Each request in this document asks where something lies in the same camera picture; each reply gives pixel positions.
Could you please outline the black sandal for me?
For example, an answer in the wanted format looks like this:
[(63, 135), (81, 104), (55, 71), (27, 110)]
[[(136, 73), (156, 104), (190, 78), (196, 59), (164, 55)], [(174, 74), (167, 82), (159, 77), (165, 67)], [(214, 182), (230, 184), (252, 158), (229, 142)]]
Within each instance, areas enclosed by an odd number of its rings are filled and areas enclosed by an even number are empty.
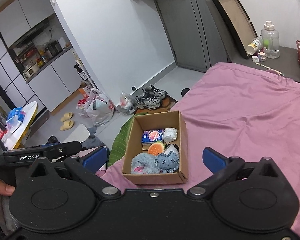
[(183, 98), (189, 91), (190, 91), (189, 88), (184, 88), (184, 89), (181, 91), (181, 97)]

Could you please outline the blue denim plush toy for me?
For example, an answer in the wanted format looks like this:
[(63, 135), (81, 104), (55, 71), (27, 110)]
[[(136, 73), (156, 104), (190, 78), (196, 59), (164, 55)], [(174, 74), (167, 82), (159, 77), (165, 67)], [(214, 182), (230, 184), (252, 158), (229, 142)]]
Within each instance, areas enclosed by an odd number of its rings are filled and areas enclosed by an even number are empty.
[(179, 171), (179, 156), (171, 152), (169, 155), (161, 153), (155, 158), (155, 165), (160, 173), (174, 173)]

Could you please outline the green leaf cartoon rug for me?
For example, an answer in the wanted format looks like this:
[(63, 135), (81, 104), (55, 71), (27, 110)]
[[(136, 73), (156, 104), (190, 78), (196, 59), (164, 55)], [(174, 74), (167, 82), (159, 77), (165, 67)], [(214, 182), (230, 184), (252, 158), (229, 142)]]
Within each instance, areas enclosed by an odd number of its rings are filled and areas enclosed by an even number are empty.
[(120, 128), (118, 135), (115, 137), (109, 154), (107, 167), (114, 165), (125, 155), (133, 120), (134, 116), (128, 119), (126, 123)]

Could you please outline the small white box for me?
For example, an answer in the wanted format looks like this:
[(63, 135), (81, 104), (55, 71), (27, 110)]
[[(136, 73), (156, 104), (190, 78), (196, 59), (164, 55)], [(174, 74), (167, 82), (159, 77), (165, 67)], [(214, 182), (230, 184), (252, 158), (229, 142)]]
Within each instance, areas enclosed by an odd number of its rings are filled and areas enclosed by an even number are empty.
[(260, 51), (256, 55), (253, 55), (252, 57), (253, 62), (264, 62), (267, 60), (266, 53)]

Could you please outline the brown cardboard box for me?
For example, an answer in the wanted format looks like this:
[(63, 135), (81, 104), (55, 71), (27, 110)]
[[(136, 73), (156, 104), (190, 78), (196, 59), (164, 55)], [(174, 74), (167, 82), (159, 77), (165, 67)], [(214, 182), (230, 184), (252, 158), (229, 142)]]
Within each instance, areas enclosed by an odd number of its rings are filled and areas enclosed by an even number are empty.
[(187, 128), (179, 111), (133, 119), (122, 174), (136, 185), (187, 182)]

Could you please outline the white wrapped soft bundle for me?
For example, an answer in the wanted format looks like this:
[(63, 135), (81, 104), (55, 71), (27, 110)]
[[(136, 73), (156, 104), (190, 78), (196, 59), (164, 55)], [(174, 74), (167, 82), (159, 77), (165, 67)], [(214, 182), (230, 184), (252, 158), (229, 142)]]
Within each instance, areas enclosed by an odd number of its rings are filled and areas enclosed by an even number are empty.
[(170, 143), (173, 142), (177, 139), (178, 137), (178, 130), (175, 128), (166, 128), (164, 129), (164, 134), (163, 134), (163, 141), (165, 143)]

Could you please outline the burger plush toy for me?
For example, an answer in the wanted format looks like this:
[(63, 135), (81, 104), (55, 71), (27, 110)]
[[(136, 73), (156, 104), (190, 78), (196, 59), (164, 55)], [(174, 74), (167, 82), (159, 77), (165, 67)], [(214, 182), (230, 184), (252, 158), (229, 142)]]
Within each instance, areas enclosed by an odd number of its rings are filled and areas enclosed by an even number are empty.
[(149, 146), (147, 153), (153, 156), (157, 156), (161, 153), (164, 153), (164, 151), (165, 151), (164, 144), (162, 142), (155, 142)]

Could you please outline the grey fluffy slipper plush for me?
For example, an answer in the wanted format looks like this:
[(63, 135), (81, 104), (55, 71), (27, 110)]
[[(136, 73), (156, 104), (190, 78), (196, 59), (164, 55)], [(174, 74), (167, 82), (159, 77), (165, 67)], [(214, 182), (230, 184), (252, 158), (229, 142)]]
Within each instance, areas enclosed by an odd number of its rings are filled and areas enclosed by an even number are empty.
[(160, 170), (155, 164), (155, 156), (140, 153), (132, 159), (131, 174), (159, 174)]

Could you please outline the blue tissue pack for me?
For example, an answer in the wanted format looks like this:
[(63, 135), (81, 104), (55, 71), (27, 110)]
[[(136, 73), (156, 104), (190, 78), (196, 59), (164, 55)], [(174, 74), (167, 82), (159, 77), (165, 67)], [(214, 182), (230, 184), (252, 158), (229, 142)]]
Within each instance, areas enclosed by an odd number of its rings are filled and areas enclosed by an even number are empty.
[(164, 130), (155, 129), (144, 131), (141, 138), (142, 145), (150, 145), (156, 142), (163, 142)]

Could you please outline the black lace fabric piece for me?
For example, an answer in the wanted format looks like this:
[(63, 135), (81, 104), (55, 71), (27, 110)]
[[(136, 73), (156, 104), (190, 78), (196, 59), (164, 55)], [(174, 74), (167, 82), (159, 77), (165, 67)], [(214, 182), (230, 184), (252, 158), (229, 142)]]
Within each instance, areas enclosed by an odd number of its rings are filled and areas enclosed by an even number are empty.
[(175, 152), (176, 154), (178, 154), (179, 146), (176, 144), (166, 144), (164, 153), (169, 154), (170, 152)]

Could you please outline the clear plastic item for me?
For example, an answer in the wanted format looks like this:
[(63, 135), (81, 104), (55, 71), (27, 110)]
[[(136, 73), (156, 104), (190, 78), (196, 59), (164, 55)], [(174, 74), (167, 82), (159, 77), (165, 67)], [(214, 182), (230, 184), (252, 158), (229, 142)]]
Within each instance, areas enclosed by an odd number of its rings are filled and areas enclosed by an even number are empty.
[(179, 155), (179, 150), (173, 145), (170, 144), (164, 151), (165, 155), (169, 155), (171, 152), (173, 152), (175, 155)]

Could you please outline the grey door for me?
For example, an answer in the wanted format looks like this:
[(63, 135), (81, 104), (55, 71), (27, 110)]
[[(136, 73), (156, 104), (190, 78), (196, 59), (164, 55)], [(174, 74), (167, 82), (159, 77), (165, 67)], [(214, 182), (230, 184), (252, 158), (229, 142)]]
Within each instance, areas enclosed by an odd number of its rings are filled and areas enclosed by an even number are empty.
[(206, 72), (228, 60), (207, 0), (154, 0), (176, 65)]

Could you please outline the yellow slippers pair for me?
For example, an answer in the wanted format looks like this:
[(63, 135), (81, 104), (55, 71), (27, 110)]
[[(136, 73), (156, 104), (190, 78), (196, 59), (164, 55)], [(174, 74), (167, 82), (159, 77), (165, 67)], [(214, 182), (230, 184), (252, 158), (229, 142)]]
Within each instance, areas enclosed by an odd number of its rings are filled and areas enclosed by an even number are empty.
[(60, 121), (62, 122), (62, 125), (60, 127), (60, 131), (67, 131), (69, 129), (71, 129), (74, 125), (74, 121), (71, 119), (73, 117), (73, 113), (72, 112), (68, 112), (65, 113), (62, 118), (60, 119)]

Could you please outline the pink bed sheet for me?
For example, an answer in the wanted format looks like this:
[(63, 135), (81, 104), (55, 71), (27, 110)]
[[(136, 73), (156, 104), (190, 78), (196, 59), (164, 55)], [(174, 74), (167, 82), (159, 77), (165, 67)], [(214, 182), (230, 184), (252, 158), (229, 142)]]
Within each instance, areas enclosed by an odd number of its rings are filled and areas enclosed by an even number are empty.
[[(187, 182), (136, 185), (124, 156), (102, 176), (122, 194), (87, 239), (300, 239), (300, 83), (218, 63), (170, 111), (187, 128)], [(213, 174), (206, 147), (229, 165)]]

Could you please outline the black framed brown board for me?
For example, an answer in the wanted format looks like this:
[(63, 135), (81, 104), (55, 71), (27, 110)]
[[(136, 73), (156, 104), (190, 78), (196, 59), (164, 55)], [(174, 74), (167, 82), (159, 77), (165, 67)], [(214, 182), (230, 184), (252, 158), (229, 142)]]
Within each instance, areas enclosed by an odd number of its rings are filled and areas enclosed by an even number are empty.
[(234, 41), (239, 54), (244, 59), (250, 55), (246, 48), (254, 38), (257, 38), (257, 32), (239, 0), (212, 0), (222, 17), (229, 33)]

